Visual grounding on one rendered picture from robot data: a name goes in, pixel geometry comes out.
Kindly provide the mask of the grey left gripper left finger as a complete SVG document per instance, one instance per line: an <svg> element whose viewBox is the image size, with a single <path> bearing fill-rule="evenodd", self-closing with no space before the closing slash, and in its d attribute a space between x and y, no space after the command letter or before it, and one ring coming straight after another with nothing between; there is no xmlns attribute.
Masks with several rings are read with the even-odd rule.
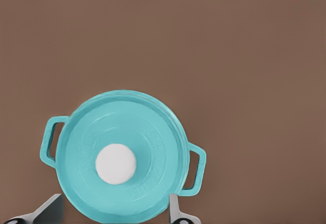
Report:
<svg viewBox="0 0 326 224"><path fill-rule="evenodd" d="M64 217L64 197L51 196L34 212L12 217L3 224L61 224Z"/></svg>

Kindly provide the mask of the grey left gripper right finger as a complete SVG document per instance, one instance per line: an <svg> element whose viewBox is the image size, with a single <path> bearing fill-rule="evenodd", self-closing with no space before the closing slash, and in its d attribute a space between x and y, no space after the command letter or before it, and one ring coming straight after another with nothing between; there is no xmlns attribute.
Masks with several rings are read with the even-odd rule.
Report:
<svg viewBox="0 0 326 224"><path fill-rule="evenodd" d="M202 224L201 220L193 215L183 213L179 208L177 194L169 195L169 223L170 224Z"/></svg>

